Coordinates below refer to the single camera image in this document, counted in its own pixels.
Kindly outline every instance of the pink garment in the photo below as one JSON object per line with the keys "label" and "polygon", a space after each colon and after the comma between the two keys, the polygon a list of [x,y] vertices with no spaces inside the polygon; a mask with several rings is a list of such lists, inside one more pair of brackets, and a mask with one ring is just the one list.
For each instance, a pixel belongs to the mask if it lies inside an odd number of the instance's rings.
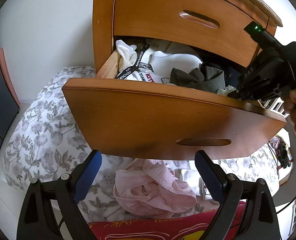
{"label": "pink garment", "polygon": [[131,214],[154,219],[188,211],[197,202],[188,183],[177,179],[164,160],[135,159],[117,171],[113,195]]}

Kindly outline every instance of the floral bedsheet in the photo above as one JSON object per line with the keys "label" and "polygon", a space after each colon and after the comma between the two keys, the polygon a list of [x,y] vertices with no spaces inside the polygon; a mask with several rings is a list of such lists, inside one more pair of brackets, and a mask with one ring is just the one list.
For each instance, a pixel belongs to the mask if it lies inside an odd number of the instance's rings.
{"label": "floral bedsheet", "polygon": [[[92,67],[64,68],[40,91],[16,126],[3,153],[3,172],[9,186],[26,191],[32,178],[42,182],[56,180],[63,173],[71,173],[86,159],[91,149],[69,110],[61,88],[69,78],[94,76]],[[103,155],[102,166],[87,197],[78,204],[87,222],[135,218],[121,208],[112,194],[116,171],[125,169],[132,161],[131,158]],[[193,161],[167,162],[178,178],[181,169],[195,169]],[[275,161],[266,145],[250,157],[214,162],[225,172],[235,173],[243,180],[264,178],[272,195],[278,190]],[[205,201],[197,196],[194,208],[174,214],[174,217],[189,216],[218,208],[218,205],[214,200]]]}

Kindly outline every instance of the wooden dresser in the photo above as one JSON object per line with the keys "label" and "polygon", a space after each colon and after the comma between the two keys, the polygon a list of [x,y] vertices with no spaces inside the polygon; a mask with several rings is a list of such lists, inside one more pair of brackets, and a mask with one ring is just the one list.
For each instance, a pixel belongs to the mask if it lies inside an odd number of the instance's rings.
{"label": "wooden dresser", "polygon": [[241,69],[258,54],[243,28],[255,20],[274,35],[282,26],[261,0],[94,0],[97,76],[63,87],[70,110],[92,149],[137,158],[191,160],[249,156],[285,124],[283,116],[236,99],[164,84],[114,79],[120,37],[188,44]]}

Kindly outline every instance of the metal screw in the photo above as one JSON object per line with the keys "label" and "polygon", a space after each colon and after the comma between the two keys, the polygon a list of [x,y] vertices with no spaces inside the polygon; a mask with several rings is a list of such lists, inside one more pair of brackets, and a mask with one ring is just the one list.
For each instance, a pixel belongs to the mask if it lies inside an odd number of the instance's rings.
{"label": "metal screw", "polygon": [[32,179],[31,179],[31,183],[32,183],[32,184],[35,184],[37,181],[38,181],[37,178],[32,178]]}
{"label": "metal screw", "polygon": [[259,180],[259,183],[264,185],[265,184],[265,180],[264,179],[258,179]]}
{"label": "metal screw", "polygon": [[232,173],[229,173],[229,174],[228,174],[228,179],[230,179],[230,180],[235,180],[235,175],[232,174]]}
{"label": "metal screw", "polygon": [[68,173],[64,173],[63,175],[61,175],[60,178],[61,178],[62,180],[69,179],[69,174],[68,174]]}

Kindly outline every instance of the open drawer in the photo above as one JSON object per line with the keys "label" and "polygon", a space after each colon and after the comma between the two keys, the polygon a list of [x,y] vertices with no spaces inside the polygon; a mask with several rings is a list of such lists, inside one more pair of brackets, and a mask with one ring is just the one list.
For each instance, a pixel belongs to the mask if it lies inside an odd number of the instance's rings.
{"label": "open drawer", "polygon": [[62,90],[92,149],[133,158],[193,160],[249,156],[286,121],[250,103],[190,88],[117,80],[115,51],[94,79],[69,79]]}

